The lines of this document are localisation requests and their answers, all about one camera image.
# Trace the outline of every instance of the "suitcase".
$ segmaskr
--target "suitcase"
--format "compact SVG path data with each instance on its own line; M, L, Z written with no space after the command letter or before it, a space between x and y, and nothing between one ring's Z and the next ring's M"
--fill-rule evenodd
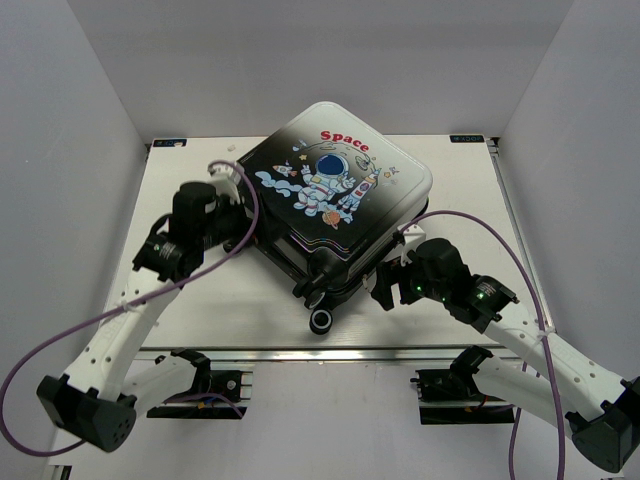
M256 244L295 281L317 334L329 331L332 310L397 245L398 225L426 210L433 180L426 166L330 102L309 107L239 163L260 201Z

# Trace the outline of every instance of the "wall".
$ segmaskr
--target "wall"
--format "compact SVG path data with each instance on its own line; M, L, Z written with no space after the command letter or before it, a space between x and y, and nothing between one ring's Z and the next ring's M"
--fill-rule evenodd
M640 3L576 1L501 140L560 333L640 374ZM640 478L640 453L627 471Z
M0 377L28 350L101 310L144 166L144 146L64 0L0 5ZM32 360L7 423L47 449L35 390L80 336ZM2 479L40 479L46 460L0 439Z
M145 142L270 134L314 102L500 135L571 0L70 0Z

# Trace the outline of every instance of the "cartoon rocket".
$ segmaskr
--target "cartoon rocket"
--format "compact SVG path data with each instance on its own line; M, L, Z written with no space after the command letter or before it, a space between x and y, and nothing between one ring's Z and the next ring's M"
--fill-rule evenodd
M273 169L285 177L288 177L289 175L295 177L298 174L297 171L293 170L293 167L289 166L289 162L287 162L286 165L274 165Z
M367 177L362 180L351 193L345 197L342 197L338 201L338 206L345 212L353 213L360 206L360 201L369 192L369 190L375 187L378 183L378 175L380 175L380 169L374 170Z

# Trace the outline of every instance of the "wire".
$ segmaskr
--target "wire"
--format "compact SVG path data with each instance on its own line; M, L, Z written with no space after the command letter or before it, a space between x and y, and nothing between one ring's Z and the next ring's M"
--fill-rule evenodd
M224 395L220 395L219 393L211 393L211 392L209 392L209 393L194 393L192 395L182 395L182 396L175 395L175 396L170 397L167 400L165 400L164 403L183 403L183 402L190 402L192 400L201 400L203 398L207 398L210 401L222 400L224 403L229 405L233 409L233 411L238 414L238 416L240 418L242 418L244 416L242 414L242 411L236 406L235 403L233 403L231 400L229 400Z
M477 223L479 225L482 225L485 229L487 229L498 240L498 242L500 242L500 244L504 247L504 249L507 251L507 253L511 257L511 259L516 264L516 267L520 271L520 275L522 275L522 278L523 278L525 284L527 285L527 289L529 290L529 294L531 295L531 298L533 299L533 305L534 305L535 310L536 310L536 317L538 319L538 328L540 328L540 330L544 331L545 328L546 328L546 325L544 323L544 316L543 316L543 313L542 313L542 305L540 304L540 299L538 298L538 294L536 293L536 290L533 287L533 283L531 282L531 279L529 278L529 275L527 274L526 270L524 269L524 266L522 265L522 262L520 262L520 259L515 254L513 249L509 246L509 244L506 242L506 240L504 238L502 238L502 236L493 227L491 227L491 225L489 225L485 221L479 219L478 217L475 217L475 216L470 215L468 213L458 212L458 211L455 211L455 210L438 210L438 211L435 211L435 212L424 213L422 215L417 216L416 218L411 220L409 223L407 223L400 230L400 233L403 233L409 227L411 227L412 225L415 225L416 223L418 223L421 220L424 220L424 219L429 218L429 217L435 217L435 216L438 216L438 215L452 215L452 216L455 216L455 217L463 217L463 218L466 218L468 220L471 220L471 221L473 221L473 222L475 222L475 223ZM556 424L557 424L557 427L558 427L558 475L557 475L557 480L563 480L564 479L564 469L565 469L564 418L562 416L562 404L560 403L560 392L558 391L558 381L556 379L555 370L553 369L553 360L552 360L552 357L551 357L551 349L549 347L549 339L546 336L542 337L542 348L544 349L545 362L546 362L546 365L547 365L547 371L549 372L549 383L551 384L551 394L553 396L553 404L554 404L555 411L556 411ZM521 409L518 409L518 411L516 412L516 421L513 424L513 431L511 433L511 442L509 443L509 475L511 476L511 480L515 480L515 470L513 468L513 451L514 451L514 446L515 446L516 434L517 434L517 431L518 431L518 424L519 424L519 420L520 420L520 411L521 411Z
M135 298L134 300L131 300L126 305L120 305L116 308L112 308L111 310L101 313L100 315L97 315L89 320L85 320L84 322L79 323L74 327L64 330L63 332L60 332L59 334L51 337L49 340L42 342L40 345L35 347L33 350L27 353L24 357L18 360L18 362L14 365L14 367L9 371L4 382L2 382L2 387L0 387L0 432L2 433L2 436L7 440L7 442L9 442L9 444L12 447L14 447L16 450L19 450L20 452L25 453L26 455L30 455L32 457L53 457L56 455L62 455L63 453L67 453L84 443L84 441L81 441L78 443L74 443L73 445L69 445L68 447L64 447L59 450L52 450L49 452L39 451L23 445L11 434L11 432L9 432L9 429L7 428L7 424L4 418L4 402L7 396L7 390L9 389L9 385L11 385L11 382L13 381L14 377L16 376L18 371L24 366L25 363L27 363L34 356L36 356L42 350L47 348L49 345L52 345L57 341L62 340L63 338L68 337L69 335L72 335L82 330L83 328L86 328L90 325L94 325L104 320L105 318L110 318L116 315L120 315L125 311L125 308L135 307L136 305L139 305L148 300L152 300L172 290L182 288L185 285L191 282L194 282L201 277L204 277L208 273L213 272L216 268L224 264L227 260L232 258L247 244L247 242L253 235L254 230L256 229L256 225L258 224L258 215L260 213L259 205L258 205L258 194L256 193L255 188L249 181L249 177L247 177L247 175L244 173L242 168L238 167L234 163L218 160L218 161L212 162L210 165L227 165L231 167L236 173L240 175L240 177L242 178L242 181L245 183L245 185L249 189L249 193L251 194L251 199L253 200L253 219L251 220L251 225L249 226L249 230L247 230L247 233L245 234L245 236L242 237L242 240L240 240L240 242L238 242L238 244L229 253L227 253L224 257L222 257L220 260L218 260L216 263L214 263L210 267L205 268L204 270L192 275L191 277L180 280L179 282L176 282L174 284L170 284L165 287L159 288L157 290L154 290L153 292L149 292L145 295Z

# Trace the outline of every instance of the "purple hose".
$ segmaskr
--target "purple hose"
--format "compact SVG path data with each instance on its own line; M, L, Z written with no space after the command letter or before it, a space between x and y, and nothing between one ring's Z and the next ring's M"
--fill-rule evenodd
M224 403L226 403L231 408L233 408L233 411L236 412L240 418L242 418L244 416L244 415L242 415L242 412L236 406L235 403L233 403L231 400L229 400L224 395L220 395L219 393L194 393L192 395L182 395L182 396L174 395L173 397L168 398L164 403L190 402L192 400L201 400L203 398L212 398L212 399L216 399L216 400L222 400Z
M203 277L203 276L207 275L208 273L213 272L216 268L218 268L220 265L225 263L227 260L229 260L231 257L233 257L236 253L238 253L247 244L247 242L251 238L251 235L253 235L253 232L256 229L256 225L258 224L259 206L258 206L258 195L256 193L255 188L253 187L253 185L249 181L249 177L247 177L245 175L245 173L242 171L242 169L240 167L236 166L234 163L230 163L230 162L225 162L225 161L219 160L219 161L212 162L210 165L228 165L228 166L230 166L233 170L235 170L240 175L240 177L242 178L242 181L245 183L245 185L249 189L249 193L251 194L251 199L253 200L253 220L251 221L251 225L249 226L249 230L247 231L245 236L242 237L242 240L240 240L240 242L229 253L227 253L224 257L222 257L220 260L218 260L216 263L214 263L210 267L205 268L204 270L196 273L195 275L192 275L189 278L185 278L183 280L180 280L179 282L167 285L166 287L159 288L157 290L154 290L153 292L149 292L149 293L147 293L145 295L142 295L141 297L138 297L138 298L136 298L134 300L131 300L128 303L127 306L135 307L136 305L139 305L142 302L146 302L146 301L151 300L153 298L159 297L160 295L168 293L168 292L170 292L172 290L175 290L177 288L181 288L181 287L187 285L188 283L191 283L191 282L199 279L200 277ZM20 443L11 434L11 432L9 432L9 430L7 428L7 424L6 424L5 420L4 420L4 401L5 401L5 398L7 396L7 390L9 389L9 385L11 385L11 382L13 381L13 378L16 376L18 371L24 366L24 364L27 363L30 359L32 359L39 352L41 352L42 350L47 348L49 345L57 342L58 340L62 340L63 338L68 337L69 335L72 335L72 334L76 333L77 331L82 330L83 328L86 328L86 327L88 327L90 325L98 323L101 320L104 320L105 318L109 318L109 317L112 317L112 316L115 316L115 315L120 315L121 313L124 312L124 309L125 309L125 306L121 305L119 307L113 308L113 309L111 309L109 311L106 311L104 313L101 313L100 315L98 315L96 317L93 317L93 318L91 318L89 320L86 320L86 321L84 321L82 323L79 323L78 325L76 325L74 327L71 327L71 328L69 328L69 329L67 329L67 330L65 330L63 332L60 332L59 334L51 337L49 340L41 343L40 345L35 347L33 350L31 350L29 353L27 353L11 369L11 371L7 375L7 378L5 378L4 382L2 382L2 387L0 387L0 432L2 433L2 436L7 440L7 442L9 442L11 444L11 446L13 446L16 450L19 450L22 453L25 453L27 455L31 455L32 457L53 457L53 456L56 456L56 455L61 455L63 453L67 453L67 452L73 450L74 448L79 447L80 445L82 445L84 443L84 441L80 441L78 443L74 443L73 445L69 445L68 447L61 448L60 450L53 450L53 451L50 451L50 452L33 450L33 449L23 445L22 443Z
M470 215L468 213L457 212L455 210L438 210L438 211L435 211L435 212L425 213L423 215L420 215L420 216L414 218L413 220L411 220L411 222L409 222L407 225L405 225L402 228L402 230L400 230L400 232L401 233L404 232L410 226L418 223L421 220L424 220L425 218L435 217L435 216L438 216L438 215L453 215L455 217L467 218L469 220L472 220L472 221L482 225L489 232L491 232L491 234L504 247L504 249L507 251L507 253L509 253L509 256L515 262L516 267L518 267L518 270L520 271L520 274L522 275L522 278L524 279L524 282L527 284L527 289L529 290L529 293L531 294L531 298L533 299L533 305L535 307L536 317L538 319L538 327L540 328L540 330L544 331L545 330L545 324L544 324L544 316L542 314L542 305L540 304L540 299L538 298L538 294L536 293L535 289L533 288L533 283L531 283L531 279L529 278L529 275L527 274L526 270L524 269L524 266L522 265L522 262L520 262L520 260L518 259L517 255L515 254L515 252L512 250L512 248L509 246L509 244L505 241L505 239L502 238L502 236L493 227L491 227L491 225L487 224L483 220L480 220L478 217L475 217L475 216ZM562 416L562 405L560 403L560 392L558 391L558 382L556 380L556 373L555 373L555 371L553 369L553 360L551 358L551 349L549 348L549 339L546 336L542 337L542 348L544 349L545 361L546 361L546 364L547 364L547 370L549 372L549 383L551 384L551 393L552 393L552 396L553 396L553 404L554 404L555 410L556 410L556 423L558 425L558 476L557 476L557 480L563 480L564 479L564 467L565 467L564 418ZM515 470L513 468L513 451L514 451L514 447L515 447L516 433L518 431L518 424L519 424L519 421L520 421L520 412L521 412L521 409L518 408L518 410L516 412L516 420L515 420L515 422L513 424L513 431L511 433L511 442L509 443L509 475L511 476L511 480L515 480L515 478L516 478Z

